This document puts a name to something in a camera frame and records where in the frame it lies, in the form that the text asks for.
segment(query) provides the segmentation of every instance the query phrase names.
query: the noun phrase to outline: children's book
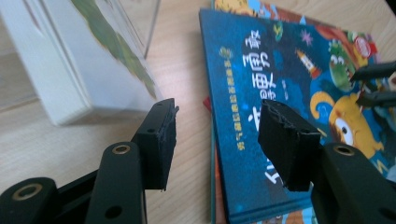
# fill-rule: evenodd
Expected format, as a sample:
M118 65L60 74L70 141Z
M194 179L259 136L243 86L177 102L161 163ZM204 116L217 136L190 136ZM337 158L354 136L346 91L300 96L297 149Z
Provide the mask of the children's book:
M277 7L273 4L265 3L263 0L212 0L212 8L217 11L231 12L233 14L247 15L277 21L291 21L300 24L328 25L324 22L317 21L292 13L289 10Z
M309 206L309 192L288 192L258 144L261 99L295 109L322 132L321 143L360 149L386 176L394 132L355 102L349 78L376 62L371 37L327 26L200 12L224 206L230 223L249 223Z
M203 101L205 107L211 112L210 99L206 98ZM211 197L212 197L212 207L211 207L211 223L216 224L226 224L227 219L225 217L224 212L224 201L221 189L221 178L220 178L220 170L219 170L219 158L218 151L216 149L216 137L215 133L212 130L211 136ZM298 210L294 212L290 212L288 214L284 214L281 216L266 218L265 220L255 221L251 224L261 224L261 223L292 223L292 224L305 224L312 223L317 224L317 219L315 212L312 207L305 208L303 210Z
M292 11L277 7L273 4L264 3L263 1L260 0L250 0L250 1L213 0L212 8L219 11L231 12L234 14L241 14L241 15L271 19L271 20L290 21L290 22L297 22L300 24L316 24L316 25L322 24L322 25L330 26L329 24L326 24L324 22L307 18L304 15L300 15ZM209 97L205 98L204 105L211 111ZM215 181L214 184L216 185L215 187L216 197L212 198L212 206L216 212L214 213L214 216L212 216L212 219L214 220L212 223L221 224L221 223L225 223L225 217L224 217L223 198L221 192L221 180L219 178L220 176L219 160L217 157L216 158L212 157L212 161L214 161L215 167L217 167L216 169L214 169L216 172L212 174L213 176L216 177L216 178L213 177ZM294 219L294 221L296 221L295 223L305 223L306 221L308 223L311 223L312 222L311 220L312 220L311 214L308 214L308 217L300 217L298 221Z

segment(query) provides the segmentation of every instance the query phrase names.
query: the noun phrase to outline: wooden surface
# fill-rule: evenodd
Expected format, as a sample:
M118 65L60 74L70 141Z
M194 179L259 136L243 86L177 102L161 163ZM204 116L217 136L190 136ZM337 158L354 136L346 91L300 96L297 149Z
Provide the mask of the wooden surface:
M396 19L383 0L267 2L343 29L371 33L382 60L396 59ZM149 223L210 222L211 121L202 104L208 87L200 7L210 7L209 0L163 0L148 52L148 64L164 97L176 98L180 106L167 191L147 191ZM0 28L0 52L15 53ZM0 67L12 64L18 62L0 60ZM138 126L118 122L54 127L37 99L0 110L0 192L36 176L51 177L58 187L69 183L97 169L103 150L130 140Z

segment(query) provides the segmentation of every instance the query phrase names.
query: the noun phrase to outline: screw hole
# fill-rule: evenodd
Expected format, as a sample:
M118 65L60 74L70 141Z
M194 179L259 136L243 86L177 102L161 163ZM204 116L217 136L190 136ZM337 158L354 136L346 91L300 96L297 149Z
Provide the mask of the screw hole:
M381 215L386 217L387 219L396 220L396 212L388 208L380 208L379 213L381 213Z
M122 213L122 208L119 206L112 206L109 209L107 209L105 216L108 219L113 219L116 217L119 217Z
M121 146L114 147L113 150L112 150L112 152L113 152L114 154L120 155L120 154L125 154L125 153L127 153L129 150L131 150L131 148L130 148L129 146L121 145Z
M352 151L350 148L347 147L335 147L334 150L344 156L353 156L355 152Z
M15 191L12 199L15 201L27 200L36 196L42 189L43 186L40 184L29 184Z

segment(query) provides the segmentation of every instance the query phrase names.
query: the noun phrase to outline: book title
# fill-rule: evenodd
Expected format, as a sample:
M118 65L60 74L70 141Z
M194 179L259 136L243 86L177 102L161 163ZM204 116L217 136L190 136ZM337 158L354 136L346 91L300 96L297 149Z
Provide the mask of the book title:
M271 64L268 62L267 52L260 50L261 36L259 31L251 31L250 36L245 39L245 45L250 49L250 51L247 54L242 55L242 61L244 67L251 68L251 81L253 88L260 90L261 99L275 100L276 93L274 92L274 89L276 88L276 84L274 83L274 74L266 71L271 67ZM261 110L258 110L256 106L253 106L252 112L253 113L248 116L248 121L251 122L254 120L256 131L258 132ZM273 184L276 184L276 180L278 178L280 179L279 173L268 159L265 176Z

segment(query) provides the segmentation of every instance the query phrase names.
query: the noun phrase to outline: cartoon illustration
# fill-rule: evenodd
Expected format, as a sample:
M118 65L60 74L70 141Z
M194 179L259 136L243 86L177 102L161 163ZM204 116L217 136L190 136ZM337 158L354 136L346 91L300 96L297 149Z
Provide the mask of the cartoon illustration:
M274 24L274 33L276 42L279 42L283 35L283 24L281 21Z
M264 220L262 222L256 222L256 223L253 223L253 224L259 224L259 223L261 223L261 224L282 224L283 223L283 217L282 216L273 217L273 218Z
M289 213L288 218L286 219L286 224L292 223L304 223L303 211L295 211Z
M312 61L300 50L296 50L296 54L299 57L300 61L304 64L306 67L306 70L311 74L311 77L313 79L317 78L320 74L321 71L312 63Z
M248 0L230 1L227 4L224 4L221 0L216 0L214 5L215 5L215 9L218 11L225 11L234 14L258 17L257 12L248 6Z
M305 42L305 44L309 47L312 46L312 41L314 38L311 36L311 33L308 33L306 30L302 30L300 33L301 40Z
M120 61L129 72L145 83L149 94L156 98L155 84L146 68L130 49L125 39L108 23L95 0L72 0L73 5L88 23L92 34L110 54Z
M355 74L355 66L339 41L329 43L329 52L332 55L329 61L332 82L341 91L353 89L349 80Z
M352 93L349 96L341 97L334 103L328 93L319 91L312 96L311 113L315 119L318 119L317 105L319 103L332 105L329 125L333 138L359 149L366 158L370 159L377 150L383 150L384 146L382 142L377 142L374 139L366 118L355 103L357 99L357 94Z
M276 7L273 4L268 4L264 0L250 0L247 1L248 5L259 13L259 17L268 18L271 20L280 21L294 21L300 24L320 24L318 21L313 21L303 15L290 13L290 11L283 8Z
M374 107L375 113L383 118L388 126L396 132L396 107L381 107L381 106L376 106Z
M377 52L375 44L371 42L370 37L366 37L364 34L353 34L326 26L315 26L315 29L329 41L339 40L355 68L366 65L368 63L367 58Z

